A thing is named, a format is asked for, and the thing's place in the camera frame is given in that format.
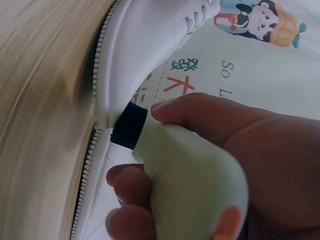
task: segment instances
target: wooden table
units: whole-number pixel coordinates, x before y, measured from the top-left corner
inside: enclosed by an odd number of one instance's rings
[[[69,239],[94,122],[92,46],[111,4],[0,0],[1,240]]]

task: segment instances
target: brush handle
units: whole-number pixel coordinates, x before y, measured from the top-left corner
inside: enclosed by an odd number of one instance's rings
[[[148,112],[132,152],[152,179],[157,240],[235,240],[248,207],[238,162],[187,129]]]

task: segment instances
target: white sneaker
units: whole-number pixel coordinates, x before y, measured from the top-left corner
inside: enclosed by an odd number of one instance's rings
[[[219,11],[219,0],[117,0],[96,50],[98,127],[112,128],[148,74]]]
[[[134,162],[129,149],[110,143],[110,128],[148,74],[219,11],[219,0],[117,0],[110,9],[94,64],[97,130],[82,170],[71,240],[108,238],[104,220],[119,203],[106,183],[107,170]]]

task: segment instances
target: cleaning brush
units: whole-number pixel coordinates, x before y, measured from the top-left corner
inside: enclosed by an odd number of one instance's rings
[[[132,149],[152,180],[157,240],[235,240],[248,207],[248,187],[226,151],[181,126],[162,124],[129,103],[110,141]]]

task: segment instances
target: black bristles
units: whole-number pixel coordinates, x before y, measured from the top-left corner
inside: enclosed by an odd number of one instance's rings
[[[147,114],[147,109],[129,102],[114,125],[110,141],[133,150],[145,125]]]

